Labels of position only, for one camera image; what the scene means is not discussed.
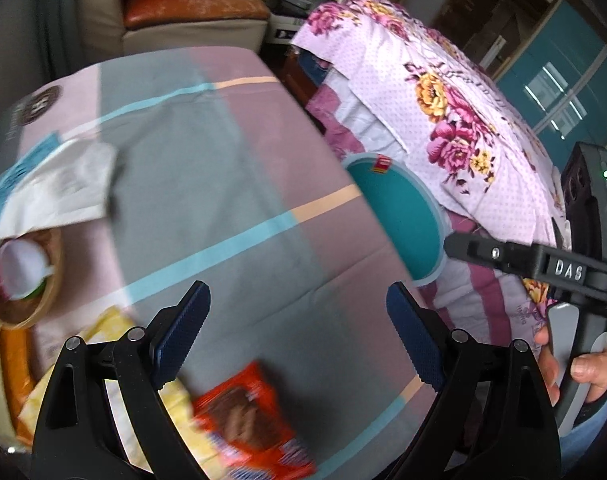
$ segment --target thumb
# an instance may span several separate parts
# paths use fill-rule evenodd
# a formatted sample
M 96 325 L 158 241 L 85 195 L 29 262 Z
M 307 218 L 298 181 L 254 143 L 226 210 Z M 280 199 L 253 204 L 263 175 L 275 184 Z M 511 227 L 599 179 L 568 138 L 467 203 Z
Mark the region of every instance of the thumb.
M 578 383 L 592 384 L 586 402 L 597 400 L 607 391 L 607 348 L 598 354 L 587 354 L 574 359 L 570 374 Z

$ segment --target orange leather cushion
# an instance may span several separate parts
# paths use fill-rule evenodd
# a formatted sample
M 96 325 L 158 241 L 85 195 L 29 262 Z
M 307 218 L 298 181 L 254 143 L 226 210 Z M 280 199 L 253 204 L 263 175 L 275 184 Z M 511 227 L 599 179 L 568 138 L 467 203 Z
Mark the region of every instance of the orange leather cushion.
M 124 25 L 136 30 L 152 25 L 215 20 L 267 20 L 261 0 L 127 0 Z

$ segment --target floral bedspread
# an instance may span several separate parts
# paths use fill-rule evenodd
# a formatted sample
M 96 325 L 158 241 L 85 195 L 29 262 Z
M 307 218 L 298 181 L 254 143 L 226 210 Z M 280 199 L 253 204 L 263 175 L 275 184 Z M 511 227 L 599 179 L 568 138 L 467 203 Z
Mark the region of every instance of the floral bedspread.
M 556 222 L 567 244 L 559 171 L 490 78 L 438 31 L 386 0 L 345 0 L 318 7 L 293 44 L 332 64 L 308 109 L 340 158 L 392 156 L 491 236 L 556 245 Z M 371 127 L 337 97 L 342 85 Z

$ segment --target cabinet door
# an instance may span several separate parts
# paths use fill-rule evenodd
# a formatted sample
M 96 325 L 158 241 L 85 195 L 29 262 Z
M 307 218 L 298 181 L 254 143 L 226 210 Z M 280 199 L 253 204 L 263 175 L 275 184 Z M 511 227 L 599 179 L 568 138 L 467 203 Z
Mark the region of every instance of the cabinet door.
M 604 43 L 563 2 L 512 68 L 497 82 L 531 126 L 536 126 L 586 73 Z
M 435 22 L 435 28 L 463 49 L 490 20 L 499 0 L 450 0 Z

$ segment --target woven basket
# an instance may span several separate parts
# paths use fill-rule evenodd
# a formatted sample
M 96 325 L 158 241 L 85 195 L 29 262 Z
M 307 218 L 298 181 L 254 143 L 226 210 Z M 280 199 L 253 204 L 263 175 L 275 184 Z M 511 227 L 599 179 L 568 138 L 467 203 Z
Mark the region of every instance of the woven basket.
M 38 243 L 46 251 L 55 272 L 46 278 L 43 292 L 34 298 L 6 301 L 0 295 L 0 320 L 3 327 L 10 330 L 31 327 L 46 315 L 59 293 L 64 274 L 62 233 L 59 227 L 27 233 L 22 238 Z

